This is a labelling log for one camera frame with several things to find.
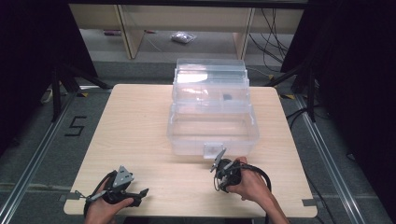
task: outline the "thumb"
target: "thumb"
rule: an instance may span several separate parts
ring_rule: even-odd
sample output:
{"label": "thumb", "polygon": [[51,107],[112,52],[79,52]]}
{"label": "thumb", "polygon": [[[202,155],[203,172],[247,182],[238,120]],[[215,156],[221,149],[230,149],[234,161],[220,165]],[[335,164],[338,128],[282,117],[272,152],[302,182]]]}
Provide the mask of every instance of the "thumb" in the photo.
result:
{"label": "thumb", "polygon": [[236,192],[236,185],[228,186],[226,189],[227,189],[228,192],[235,193]]}
{"label": "thumb", "polygon": [[116,205],[118,210],[121,210],[122,208],[127,207],[128,205],[130,205],[133,202],[134,202],[133,198],[127,198],[127,199],[122,200],[119,203],[114,204],[114,205]]}

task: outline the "metal rail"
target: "metal rail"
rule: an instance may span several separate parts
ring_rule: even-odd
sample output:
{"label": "metal rail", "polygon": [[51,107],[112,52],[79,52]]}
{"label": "metal rail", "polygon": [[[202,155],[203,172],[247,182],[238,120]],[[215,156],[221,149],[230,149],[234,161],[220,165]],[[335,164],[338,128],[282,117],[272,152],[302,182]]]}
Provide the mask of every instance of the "metal rail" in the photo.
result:
{"label": "metal rail", "polygon": [[[305,101],[303,96],[296,95],[296,102],[299,106],[299,109],[305,108]],[[319,130],[318,126],[315,122],[311,121],[311,118],[307,115],[307,113],[303,113],[304,121],[306,126],[308,127],[309,132],[314,139],[315,145],[317,146],[320,157],[322,158],[324,165],[330,175],[330,178],[334,184],[335,189],[340,196],[341,202],[343,203],[346,212],[352,223],[366,223],[364,217],[361,214],[361,210],[359,209],[358,204],[356,203],[349,187],[347,186],[346,181],[342,177],[337,165],[332,158],[332,153],[327,148],[326,143],[324,142]]]}
{"label": "metal rail", "polygon": [[24,193],[28,189],[32,178],[35,175],[35,172],[47,154],[48,148],[50,147],[50,144],[52,143],[59,126],[62,124],[67,109],[76,98],[76,95],[76,93],[69,93],[66,101],[64,102],[64,109],[62,110],[62,113],[49,126],[49,129],[44,135],[44,138],[41,140],[41,143],[35,151],[35,154],[33,155],[32,159],[30,159],[14,189],[8,195],[6,202],[2,205],[0,211],[0,220],[2,224],[8,223],[12,219],[15,211],[21,203]]}

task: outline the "stacked plastic bins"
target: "stacked plastic bins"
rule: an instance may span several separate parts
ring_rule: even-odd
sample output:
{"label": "stacked plastic bins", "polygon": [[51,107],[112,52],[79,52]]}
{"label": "stacked plastic bins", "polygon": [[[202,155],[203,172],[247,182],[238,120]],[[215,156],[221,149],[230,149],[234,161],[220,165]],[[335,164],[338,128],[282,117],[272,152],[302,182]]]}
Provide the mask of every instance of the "stacked plastic bins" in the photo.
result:
{"label": "stacked plastic bins", "polygon": [[244,156],[260,134],[241,60],[179,59],[167,136],[177,155]]}

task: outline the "plastic bag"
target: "plastic bag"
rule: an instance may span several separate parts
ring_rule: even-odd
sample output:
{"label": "plastic bag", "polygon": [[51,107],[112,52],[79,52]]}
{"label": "plastic bag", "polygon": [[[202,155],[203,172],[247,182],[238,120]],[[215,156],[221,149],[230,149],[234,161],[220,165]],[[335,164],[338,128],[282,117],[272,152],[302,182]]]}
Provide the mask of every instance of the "plastic bag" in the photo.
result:
{"label": "plastic bag", "polygon": [[187,44],[187,43],[191,42],[192,40],[194,40],[196,37],[197,37],[196,35],[179,31],[179,32],[173,33],[171,36],[171,39],[178,43]]}

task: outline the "wooden table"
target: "wooden table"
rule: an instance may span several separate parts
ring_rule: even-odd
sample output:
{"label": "wooden table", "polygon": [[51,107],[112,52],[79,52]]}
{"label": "wooden table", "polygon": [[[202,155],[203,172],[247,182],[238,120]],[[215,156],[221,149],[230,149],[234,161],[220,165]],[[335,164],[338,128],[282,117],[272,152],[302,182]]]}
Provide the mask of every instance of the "wooden table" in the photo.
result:
{"label": "wooden table", "polygon": [[[110,95],[72,192],[92,193],[100,180],[124,165],[134,173],[127,189],[149,188],[140,207],[122,209],[119,214],[141,217],[263,217],[253,202],[240,196],[217,192],[213,160],[202,156],[174,155],[166,137],[170,85],[117,85]],[[315,206],[303,167],[276,90],[251,87],[251,103],[259,122],[261,138],[247,161],[262,168],[271,178],[273,193],[287,217],[314,217]],[[64,211],[80,215],[84,200],[67,200]]]}

